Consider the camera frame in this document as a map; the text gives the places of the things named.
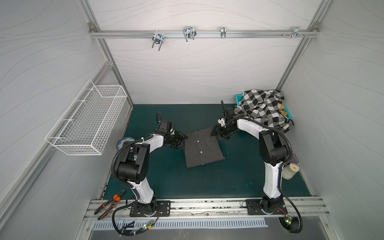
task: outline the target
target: orange and black pliers handle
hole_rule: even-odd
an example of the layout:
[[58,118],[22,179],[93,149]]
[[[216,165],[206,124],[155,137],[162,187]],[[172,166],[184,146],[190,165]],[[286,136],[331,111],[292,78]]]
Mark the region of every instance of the orange and black pliers handle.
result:
[[121,199],[121,196],[123,196],[125,193],[125,190],[122,190],[120,193],[116,194],[115,196],[113,196],[112,199],[109,199],[108,201],[106,201],[105,203],[103,203],[98,209],[96,209],[95,211],[95,215],[98,214],[100,212],[101,209],[105,208],[105,206],[112,202],[112,204],[110,205],[110,207],[100,216],[98,217],[98,220],[102,219],[103,217],[105,217],[112,209],[113,207],[115,206],[116,203],[118,203]]

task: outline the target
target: dark green mat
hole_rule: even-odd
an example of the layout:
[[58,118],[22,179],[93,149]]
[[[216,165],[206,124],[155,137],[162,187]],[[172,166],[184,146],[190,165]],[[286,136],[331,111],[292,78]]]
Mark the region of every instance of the dark green mat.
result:
[[[135,139],[146,136],[157,127],[156,112],[172,121],[172,127],[183,133],[212,127],[222,116],[220,104],[135,105],[125,136]],[[265,167],[259,155],[258,140],[238,131],[229,140],[219,140],[224,160],[188,168],[183,149],[163,146],[149,158],[148,182],[158,199],[261,197]],[[300,174],[283,179],[284,193],[292,197],[310,196]],[[123,197],[134,198],[128,186],[109,179],[104,199],[126,189]]]

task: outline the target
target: black and white checkered cloth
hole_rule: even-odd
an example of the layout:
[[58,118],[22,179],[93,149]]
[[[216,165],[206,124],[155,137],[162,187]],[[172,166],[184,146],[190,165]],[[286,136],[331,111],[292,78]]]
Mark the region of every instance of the black and white checkered cloth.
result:
[[283,100],[284,95],[280,90],[245,91],[235,113],[238,116],[252,117],[268,127],[279,126],[284,132],[288,132],[294,125],[291,119],[279,111],[278,103],[282,104]]

